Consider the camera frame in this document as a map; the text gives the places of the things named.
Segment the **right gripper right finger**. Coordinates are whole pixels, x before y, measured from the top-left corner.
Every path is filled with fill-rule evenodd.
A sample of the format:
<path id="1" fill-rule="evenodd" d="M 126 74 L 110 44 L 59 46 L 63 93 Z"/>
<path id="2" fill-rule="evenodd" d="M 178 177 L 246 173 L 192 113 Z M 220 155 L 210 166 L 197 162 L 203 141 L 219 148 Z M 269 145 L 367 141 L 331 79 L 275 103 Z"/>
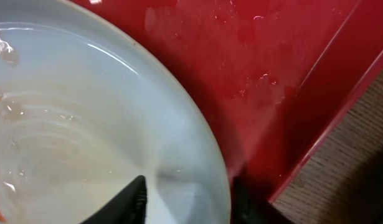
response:
<path id="1" fill-rule="evenodd" d="M 262 198 L 252 197 L 240 177 L 233 181 L 233 221 L 240 224 L 291 224 L 276 208 Z"/>

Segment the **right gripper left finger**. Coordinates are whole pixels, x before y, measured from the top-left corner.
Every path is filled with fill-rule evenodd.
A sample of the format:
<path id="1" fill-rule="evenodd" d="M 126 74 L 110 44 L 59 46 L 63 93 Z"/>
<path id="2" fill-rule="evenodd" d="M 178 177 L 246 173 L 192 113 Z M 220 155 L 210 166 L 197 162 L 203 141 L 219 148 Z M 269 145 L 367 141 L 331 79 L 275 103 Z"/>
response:
<path id="1" fill-rule="evenodd" d="M 81 224 L 145 224 L 147 203 L 146 178 L 139 175 Z"/>

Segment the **light blue plate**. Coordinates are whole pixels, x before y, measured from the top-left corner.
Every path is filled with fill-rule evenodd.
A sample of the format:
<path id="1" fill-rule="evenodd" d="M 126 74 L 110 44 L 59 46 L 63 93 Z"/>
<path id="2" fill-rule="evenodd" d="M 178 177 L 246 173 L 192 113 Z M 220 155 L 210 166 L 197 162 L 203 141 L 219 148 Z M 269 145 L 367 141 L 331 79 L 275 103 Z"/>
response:
<path id="1" fill-rule="evenodd" d="M 81 223 L 142 175 L 147 223 L 228 223 L 224 160 L 154 56 L 70 1 L 0 1 L 0 223 Z"/>

